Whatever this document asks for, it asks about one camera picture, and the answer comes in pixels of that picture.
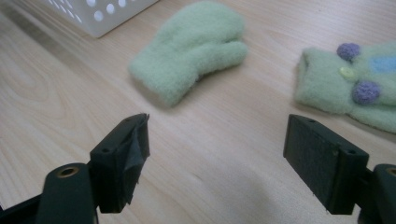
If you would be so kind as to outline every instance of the purple pom-pom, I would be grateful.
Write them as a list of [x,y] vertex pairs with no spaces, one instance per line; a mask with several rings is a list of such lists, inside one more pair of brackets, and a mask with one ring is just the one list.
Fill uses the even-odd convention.
[[337,49],[337,54],[345,61],[352,61],[352,59],[361,53],[361,47],[354,43],[342,44]]
[[352,90],[352,99],[358,105],[372,104],[381,94],[381,89],[375,82],[360,81]]

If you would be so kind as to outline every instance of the light wood surface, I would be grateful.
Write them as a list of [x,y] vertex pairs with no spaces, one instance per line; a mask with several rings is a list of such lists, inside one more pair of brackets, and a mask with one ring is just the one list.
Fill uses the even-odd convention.
[[396,37],[390,0],[222,0],[246,22],[248,56],[166,108],[131,79],[128,62],[194,0],[161,0],[95,39],[38,1],[0,6],[0,204],[41,193],[52,169],[87,162],[122,119],[150,114],[151,156],[130,206],[101,223],[356,223],[332,216],[282,156],[290,113],[323,123],[396,163],[396,135],[293,102],[304,48]]

